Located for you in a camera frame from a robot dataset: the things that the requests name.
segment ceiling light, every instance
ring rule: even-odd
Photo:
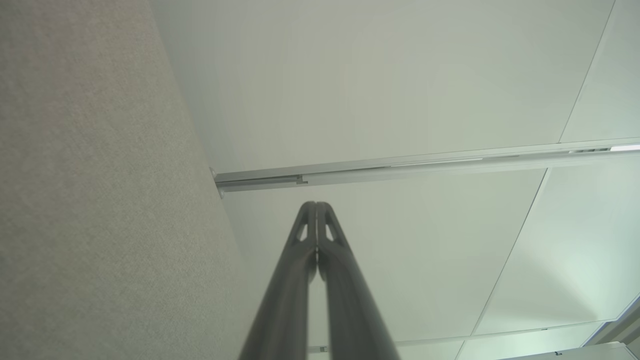
[[[629,151],[629,150],[640,150],[640,144],[638,144],[638,145],[622,145],[622,146],[611,147],[611,151]]]

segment white ceiling panel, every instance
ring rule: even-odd
[[[556,143],[613,0],[154,0],[217,173]]]
[[[618,317],[640,292],[640,160],[547,172],[476,334]]]
[[[297,211],[329,202],[395,340],[468,336],[543,170],[227,193],[241,254],[262,296]],[[327,345],[324,284],[310,289],[309,345]]]
[[[496,360],[577,348],[598,330],[601,323],[467,340],[458,360]]]
[[[563,142],[640,136],[640,1],[617,0]]]
[[[462,341],[398,347],[401,360],[456,360]]]

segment gray fabric wall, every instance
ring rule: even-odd
[[[147,1],[1,1],[0,359],[233,359],[249,303]]]

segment ceiling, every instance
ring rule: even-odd
[[[152,6],[216,173],[640,137],[638,0]],[[422,341],[403,360],[501,359],[579,347],[637,298],[639,176],[627,158],[223,203],[256,305],[299,206],[327,201],[394,341]],[[317,278],[310,346],[324,296]]]

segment ceiling tile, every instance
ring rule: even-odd
[[[468,336],[544,170],[227,193],[253,289],[262,296],[298,208],[329,202],[395,340]],[[327,345],[324,286],[310,289],[309,345]]]
[[[640,1],[617,0],[562,142],[640,136]]]
[[[618,317],[640,293],[640,159],[553,168],[476,334]]]
[[[612,3],[152,1],[217,173],[556,143]]]
[[[401,360],[455,360],[462,341],[398,347]]]
[[[458,360],[495,360],[577,348],[598,330],[601,323],[560,329],[467,340]]]

